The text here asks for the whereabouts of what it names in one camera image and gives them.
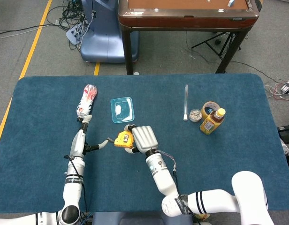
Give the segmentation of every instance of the tape roll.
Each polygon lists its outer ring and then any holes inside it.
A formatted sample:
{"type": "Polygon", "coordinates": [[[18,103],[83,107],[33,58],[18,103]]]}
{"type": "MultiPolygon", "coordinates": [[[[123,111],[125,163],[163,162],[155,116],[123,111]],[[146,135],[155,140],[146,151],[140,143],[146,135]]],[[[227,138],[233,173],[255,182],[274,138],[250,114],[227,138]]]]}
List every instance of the tape roll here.
{"type": "Polygon", "coordinates": [[[213,111],[217,111],[220,108],[220,106],[215,102],[206,102],[201,109],[203,120],[205,120],[207,116],[212,112],[211,111],[208,113],[207,108],[211,108],[213,111]]]}

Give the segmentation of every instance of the clear plastic container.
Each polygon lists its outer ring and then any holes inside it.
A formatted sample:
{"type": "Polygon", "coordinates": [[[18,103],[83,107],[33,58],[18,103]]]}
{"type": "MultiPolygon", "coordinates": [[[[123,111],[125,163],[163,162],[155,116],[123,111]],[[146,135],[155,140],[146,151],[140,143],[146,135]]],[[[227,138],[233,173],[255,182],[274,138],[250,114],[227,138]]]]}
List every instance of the clear plastic container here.
{"type": "Polygon", "coordinates": [[[134,120],[134,109],[130,97],[112,99],[111,115],[114,123],[125,123],[134,120]]]}

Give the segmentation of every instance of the small can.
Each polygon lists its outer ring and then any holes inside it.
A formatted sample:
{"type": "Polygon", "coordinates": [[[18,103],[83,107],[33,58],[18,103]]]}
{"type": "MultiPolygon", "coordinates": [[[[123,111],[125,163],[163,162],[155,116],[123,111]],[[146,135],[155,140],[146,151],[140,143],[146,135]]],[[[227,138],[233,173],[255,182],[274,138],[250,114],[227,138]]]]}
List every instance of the small can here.
{"type": "Polygon", "coordinates": [[[198,122],[202,118],[202,113],[199,109],[193,109],[190,112],[189,119],[192,122],[198,122]]]}

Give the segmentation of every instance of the bottle cap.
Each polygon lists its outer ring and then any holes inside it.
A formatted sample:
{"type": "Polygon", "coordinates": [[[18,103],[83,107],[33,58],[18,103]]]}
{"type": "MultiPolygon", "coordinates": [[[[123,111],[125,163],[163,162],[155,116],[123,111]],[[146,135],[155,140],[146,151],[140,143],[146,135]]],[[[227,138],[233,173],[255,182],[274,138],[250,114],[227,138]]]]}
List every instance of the bottle cap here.
{"type": "Polygon", "coordinates": [[[218,117],[223,117],[226,114],[226,110],[223,108],[220,108],[215,113],[218,117]]]}

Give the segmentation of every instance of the blue mat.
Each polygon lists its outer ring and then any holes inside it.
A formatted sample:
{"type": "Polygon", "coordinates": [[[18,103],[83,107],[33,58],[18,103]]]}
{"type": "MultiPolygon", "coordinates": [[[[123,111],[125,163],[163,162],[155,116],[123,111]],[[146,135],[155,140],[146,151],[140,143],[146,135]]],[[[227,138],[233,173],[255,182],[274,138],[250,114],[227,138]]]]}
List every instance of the blue mat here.
{"type": "MultiPolygon", "coordinates": [[[[131,97],[135,123],[151,125],[159,149],[177,160],[182,193],[224,189],[233,194],[232,176],[242,170],[263,180],[272,210],[289,209],[289,169],[257,75],[150,75],[27,77],[14,91],[0,140],[0,213],[57,211],[70,146],[79,123],[76,107],[86,84],[98,88],[87,142],[115,138],[125,124],[114,124],[110,100],[131,97]],[[227,111],[211,135],[200,123],[183,121],[184,86],[188,107],[215,101],[227,111]]],[[[172,162],[165,159],[169,168],[172,162]]],[[[108,145],[85,157],[89,211],[161,210],[145,155],[108,145]]]]}

